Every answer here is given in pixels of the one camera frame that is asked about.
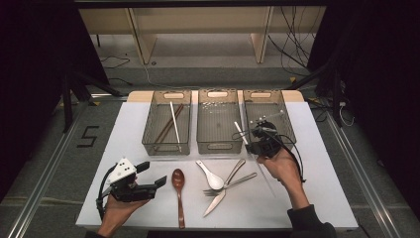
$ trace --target wooden spoon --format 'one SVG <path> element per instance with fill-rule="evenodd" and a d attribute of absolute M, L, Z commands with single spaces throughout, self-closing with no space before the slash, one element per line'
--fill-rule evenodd
<path fill-rule="evenodd" d="M 172 174 L 172 185 L 175 187 L 176 192 L 178 193 L 178 221 L 179 221 L 179 229 L 185 228 L 185 220 L 183 216 L 183 208 L 182 208 L 182 199 L 181 199 L 181 191 L 183 186 L 185 185 L 185 176 L 180 169 L 176 169 L 173 171 Z"/>

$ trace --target person's arm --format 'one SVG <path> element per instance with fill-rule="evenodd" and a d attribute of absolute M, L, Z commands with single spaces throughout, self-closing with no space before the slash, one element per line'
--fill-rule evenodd
<path fill-rule="evenodd" d="M 97 233 L 88 231 L 85 238 L 112 237 L 114 233 L 129 219 L 131 214 L 149 200 L 123 202 L 117 201 L 114 196 L 108 195 L 105 206 L 105 215 Z"/>
<path fill-rule="evenodd" d="M 290 218 L 293 238 L 334 238 L 337 237 L 334 227 L 330 223 L 322 223 L 315 212 L 314 205 L 309 200 L 303 189 L 297 165 L 292 157 L 284 149 L 281 149 L 274 157 L 257 158 L 263 164 L 271 176 L 278 179 L 286 188 L 290 197 L 292 209 L 287 211 Z"/>

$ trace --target sleeve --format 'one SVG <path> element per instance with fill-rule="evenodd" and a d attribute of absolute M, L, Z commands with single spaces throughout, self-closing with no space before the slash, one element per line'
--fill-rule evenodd
<path fill-rule="evenodd" d="M 86 231 L 86 234 L 84 235 L 84 238 L 105 238 L 96 232 L 93 231 Z"/>
<path fill-rule="evenodd" d="M 293 210 L 287 210 L 293 232 L 291 238 L 336 238 L 337 233 L 330 223 L 322 223 L 313 204 Z"/>

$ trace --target gray floor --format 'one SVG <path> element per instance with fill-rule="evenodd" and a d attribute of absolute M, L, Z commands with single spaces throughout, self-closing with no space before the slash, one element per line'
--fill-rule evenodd
<path fill-rule="evenodd" d="M 273 35 L 272 38 L 279 44 L 284 40 L 283 35 Z M 312 40 L 308 38 L 305 44 L 304 47 L 310 51 Z M 288 46 L 286 49 L 293 54 L 293 47 Z M 114 88 L 127 93 L 133 90 L 162 89 L 160 85 L 191 89 L 194 89 L 191 86 L 284 88 L 290 85 L 291 76 L 301 76 L 281 68 L 281 60 L 289 70 L 307 73 L 304 68 L 289 62 L 287 58 L 282 58 L 271 43 L 268 43 L 264 63 L 257 64 L 251 40 L 246 35 L 159 36 L 151 63 L 146 68 L 140 65 L 130 36 L 101 36 L 101 48 L 97 48 L 97 52 L 102 59 L 110 56 L 130 59 L 124 65 L 105 69 L 110 78 L 120 78 L 132 83 L 129 85 L 119 79 L 111 80 Z M 112 67 L 123 61 L 125 59 L 107 59 L 103 64 L 105 67 Z M 316 81 L 313 81 L 302 87 L 302 94 L 305 97 L 315 97 L 315 85 Z M 94 94 L 104 93 L 95 87 L 89 89 Z M 53 160 L 57 160 L 58 164 L 50 171 L 52 179 L 47 182 L 40 205 L 35 208 L 33 216 L 28 216 L 29 226 L 24 229 L 23 236 L 83 237 L 85 229 L 75 226 L 74 223 L 124 98 L 104 96 L 96 97 L 93 101 L 98 103 L 77 104 L 77 100 L 74 99 L 73 109 L 79 117 L 74 131 L 68 138 L 62 134 L 63 108 L 61 105 L 57 106 L 48 128 L 33 152 L 32 159 L 22 168 L 8 195 L 0 204 L 0 237 L 7 237 L 14 227 L 18 215 L 22 214 L 20 212 L 27 205 L 28 198 L 36 193 L 34 188 L 40 187 L 38 181 Z M 390 215 L 399 234 L 394 237 L 420 237 L 419 221 L 388 176 L 386 169 L 378 165 L 378 157 L 357 120 L 353 126 L 343 126 L 338 136 L 334 129 L 335 123 L 330 117 L 326 117 L 328 113 L 330 112 L 324 112 L 322 109 L 313 109 L 314 118 L 319 120 L 317 126 L 339 181 L 361 224 L 355 231 L 339 233 L 339 237 L 390 237 L 346 156 L 346 150 L 343 150 L 343 145 L 338 140 L 340 136 L 349 140 L 356 160 L 367 172 L 368 181 Z M 344 111 L 344 116 L 352 118 L 348 111 Z M 82 139 L 88 126 L 97 127 L 90 131 L 97 139 L 93 147 L 78 148 L 78 145 L 90 143 L 90 140 Z M 68 140 L 68 146 L 59 157 L 55 157 L 55 148 L 63 138 Z M 115 237 L 146 237 L 147 234 L 148 231 L 122 229 Z"/>

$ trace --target wire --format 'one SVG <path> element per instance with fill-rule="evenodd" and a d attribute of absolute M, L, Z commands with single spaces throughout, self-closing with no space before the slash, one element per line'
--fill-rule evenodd
<path fill-rule="evenodd" d="M 319 120 L 319 118 L 322 116 L 322 115 L 324 115 L 326 112 L 328 112 L 328 110 L 332 110 L 332 108 L 333 107 L 331 107 L 331 106 L 326 106 L 326 105 L 324 105 L 324 104 L 322 104 L 322 103 L 319 103 L 319 102 L 316 102 L 316 101 L 314 101 L 314 100 L 312 100 L 312 99 L 309 99 L 309 98 L 305 98 L 305 101 L 306 102 L 308 102 L 308 103 L 310 103 L 310 104 L 313 104 L 313 105 L 315 105 L 316 107 L 315 108 L 311 108 L 311 110 L 315 110 L 315 109 L 321 109 L 322 110 L 322 113 L 320 113 L 316 118 L 315 118 L 315 122 L 324 122 L 325 120 L 327 120 L 327 115 L 325 115 L 325 117 L 324 117 L 324 119 L 321 119 L 321 120 Z"/>
<path fill-rule="evenodd" d="M 303 91 L 303 90 L 307 90 L 307 89 L 314 88 L 314 87 L 316 87 L 316 85 L 307 86 L 307 87 L 304 87 L 304 88 L 298 88 L 297 90 Z"/>
<path fill-rule="evenodd" d="M 306 181 L 306 179 L 303 179 L 303 162 L 302 162 L 302 157 L 300 156 L 300 153 L 299 153 L 299 150 L 297 150 L 297 146 L 296 146 L 296 143 L 294 143 L 288 136 L 286 136 L 286 135 L 279 135 L 280 137 L 285 137 L 285 138 L 287 138 L 287 140 L 289 140 L 290 141 L 290 143 L 291 144 L 293 144 L 293 147 L 294 147 L 294 149 L 296 150 L 296 153 L 297 153 L 297 156 L 299 157 L 299 161 L 300 161 L 300 169 L 301 169 L 301 179 L 302 179 L 302 181 Z M 283 148 L 284 148 L 284 150 L 286 150 L 292 157 L 293 157 L 293 159 L 295 160 L 295 161 L 297 161 L 296 160 L 296 157 L 293 155 L 293 153 L 286 147 L 286 146 L 284 146 L 283 145 Z"/>
<path fill-rule="evenodd" d="M 299 33 L 299 42 L 302 43 L 300 41 L 300 25 L 302 24 L 302 19 L 303 19 L 303 14 L 305 13 L 306 10 L 306 6 L 303 8 L 302 10 L 302 14 L 300 14 L 300 21 L 299 21 L 299 25 L 297 25 L 297 33 Z"/>
<path fill-rule="evenodd" d="M 361 223 L 361 219 L 358 217 L 358 225 L 362 228 L 362 230 L 365 232 L 365 234 L 366 234 L 366 236 L 367 236 L 367 238 L 370 238 L 370 235 L 368 234 L 368 231 L 365 229 L 365 227 L 364 226 L 362 226 L 362 223 Z"/>
<path fill-rule="evenodd" d="M 126 80 L 124 80 L 123 78 L 120 78 L 120 77 L 110 77 L 108 79 L 109 80 L 120 80 L 120 81 L 123 81 L 123 82 L 129 84 L 130 86 L 133 86 L 133 83 L 132 82 L 126 81 Z"/>
<path fill-rule="evenodd" d="M 321 13 L 321 6 L 318 8 L 318 13 L 317 13 L 317 15 L 316 15 L 316 17 L 315 17 L 315 20 L 314 20 L 314 23 L 312 24 L 312 26 L 311 26 L 311 29 L 309 29 L 309 31 L 308 31 L 308 34 L 306 35 L 306 37 L 300 42 L 300 43 L 303 43 L 308 37 L 309 37 L 309 35 L 312 35 L 312 38 L 313 39 L 315 39 L 316 38 L 316 36 L 314 36 L 314 33 L 312 33 L 312 30 L 314 29 L 314 27 L 315 27 L 315 24 L 316 24 L 316 22 L 318 21 L 318 18 L 319 18 L 319 15 L 320 15 L 320 13 Z"/>
<path fill-rule="evenodd" d="M 353 126 L 353 124 L 355 123 L 355 117 L 353 117 L 352 122 L 351 122 L 350 124 L 347 124 L 346 120 L 344 120 L 343 115 L 342 115 L 342 110 L 343 110 L 343 107 L 344 107 L 344 106 L 341 106 L 341 107 L 340 107 L 340 117 L 341 117 L 341 119 L 342 119 L 343 123 L 344 123 L 346 126 Z"/>
<path fill-rule="evenodd" d="M 115 59 L 118 59 L 118 60 L 124 60 L 124 62 L 122 62 L 120 64 L 117 64 L 115 66 L 104 66 L 105 68 L 116 68 L 116 67 L 121 66 L 121 65 L 124 65 L 124 64 L 126 64 L 126 63 L 128 63 L 130 61 L 130 59 L 128 59 L 128 58 L 119 58 L 119 57 L 110 56 L 110 57 L 107 57 L 105 59 L 102 59 L 101 62 L 102 61 L 106 61 L 106 60 L 108 60 L 110 58 L 115 58 Z"/>
<path fill-rule="evenodd" d="M 250 130 L 235 132 L 234 134 L 232 134 L 232 140 L 236 141 L 248 135 L 250 135 Z"/>
<path fill-rule="evenodd" d="M 103 207 L 103 198 L 106 196 L 106 195 L 102 196 L 102 190 L 104 188 L 106 178 L 114 171 L 116 167 L 117 167 L 117 164 L 115 164 L 115 166 L 111 167 L 107 171 L 107 173 L 105 174 L 104 178 L 101 181 L 101 185 L 99 186 L 98 198 L 96 199 L 96 208 L 98 209 L 101 220 L 104 218 L 104 214 L 105 214 L 105 209 Z"/>
<path fill-rule="evenodd" d="M 294 25 L 294 18 L 295 18 L 295 15 L 296 15 L 296 13 L 295 13 L 295 8 L 296 7 L 293 7 L 292 8 L 292 20 L 293 20 L 293 25 Z M 294 32 L 294 26 L 290 26 L 290 24 L 289 24 L 289 22 L 288 22 L 288 20 L 287 20 L 287 18 L 286 18 L 286 16 L 285 16 L 285 14 L 284 14 L 284 11 L 283 11 L 283 7 L 280 7 L 280 10 L 281 10 L 281 13 L 282 13 L 282 15 L 283 15 L 283 18 L 284 18 L 284 20 L 286 21 L 286 24 L 287 24 L 287 27 L 288 27 L 288 29 L 289 29 L 289 33 L 287 34 L 287 37 L 290 39 L 290 41 L 292 41 L 293 43 L 294 43 L 294 45 L 296 46 L 296 52 L 297 52 L 297 55 L 298 55 L 298 57 L 299 57 L 299 59 L 301 60 L 301 62 L 302 62 L 302 64 L 304 64 L 304 62 L 303 62 L 303 60 L 302 60 L 302 58 L 300 57 L 300 53 L 299 53 L 299 49 L 304 53 L 304 55 L 305 55 L 305 57 L 308 59 L 308 57 L 307 57 L 307 55 L 306 54 L 309 54 L 309 53 L 307 53 L 305 50 L 303 50 L 303 48 L 302 48 L 302 46 L 300 45 L 300 43 L 297 41 L 297 38 L 296 38 L 296 35 L 295 35 L 295 32 Z"/>
<path fill-rule="evenodd" d="M 281 49 L 271 38 L 270 35 L 268 35 L 269 40 L 272 42 L 272 44 L 275 46 L 275 48 L 281 52 L 282 54 L 286 55 L 288 58 L 290 58 L 291 60 L 297 62 L 299 65 L 301 65 L 304 68 L 307 68 L 305 64 L 303 64 L 302 62 L 298 61 L 297 59 L 295 59 L 293 56 L 289 55 L 287 52 L 284 51 L 284 49 Z"/>
<path fill-rule="evenodd" d="M 164 85 L 164 84 L 153 83 L 153 82 L 151 82 L 151 79 L 150 79 L 150 75 L 149 75 L 148 68 L 147 68 L 147 67 L 145 67 L 145 65 L 144 65 L 144 64 L 142 64 L 142 66 L 143 66 L 143 68 L 145 69 L 146 76 L 147 76 L 147 81 L 148 81 L 148 83 L 149 83 L 150 85 L 153 85 L 153 86 L 160 86 L 160 87 L 167 87 L 167 88 L 175 88 L 175 89 L 182 89 L 182 88 L 201 88 L 200 86 L 170 86 L 170 85 Z"/>

